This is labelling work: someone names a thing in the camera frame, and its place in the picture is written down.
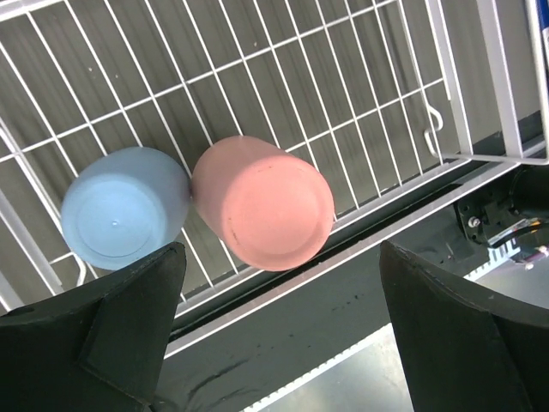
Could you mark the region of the pink plastic cup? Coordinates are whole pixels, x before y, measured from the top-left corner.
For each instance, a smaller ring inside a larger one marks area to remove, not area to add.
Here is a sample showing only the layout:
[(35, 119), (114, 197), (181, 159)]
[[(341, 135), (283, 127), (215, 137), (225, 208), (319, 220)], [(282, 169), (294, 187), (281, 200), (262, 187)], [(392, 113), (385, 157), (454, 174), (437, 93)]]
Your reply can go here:
[(325, 245), (335, 217), (327, 180), (310, 163), (253, 136), (219, 140), (191, 177), (196, 211), (242, 262), (296, 268)]

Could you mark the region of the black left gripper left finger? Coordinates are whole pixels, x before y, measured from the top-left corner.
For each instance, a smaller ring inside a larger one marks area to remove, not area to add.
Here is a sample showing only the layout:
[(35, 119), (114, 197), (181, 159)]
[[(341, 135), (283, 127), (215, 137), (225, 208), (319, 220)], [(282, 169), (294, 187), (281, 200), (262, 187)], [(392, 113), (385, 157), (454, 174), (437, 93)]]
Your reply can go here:
[(145, 411), (186, 271), (184, 245), (1, 317), (3, 411)]

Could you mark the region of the blue plastic cup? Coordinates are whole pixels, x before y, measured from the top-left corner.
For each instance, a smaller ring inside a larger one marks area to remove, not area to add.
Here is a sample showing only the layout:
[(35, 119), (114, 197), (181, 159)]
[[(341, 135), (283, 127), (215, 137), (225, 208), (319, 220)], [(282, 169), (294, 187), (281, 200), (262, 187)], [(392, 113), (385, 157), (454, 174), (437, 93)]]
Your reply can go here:
[(115, 151), (86, 167), (67, 190), (61, 226), (83, 261), (120, 270), (173, 242), (190, 206), (188, 173), (154, 148)]

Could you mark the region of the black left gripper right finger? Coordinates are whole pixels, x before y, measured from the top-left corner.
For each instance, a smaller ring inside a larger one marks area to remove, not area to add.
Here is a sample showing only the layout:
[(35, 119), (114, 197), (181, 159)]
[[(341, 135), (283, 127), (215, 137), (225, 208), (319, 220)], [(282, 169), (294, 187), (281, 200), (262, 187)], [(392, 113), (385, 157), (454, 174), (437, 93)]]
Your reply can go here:
[(548, 311), (384, 241), (379, 270), (413, 408), (546, 411)]

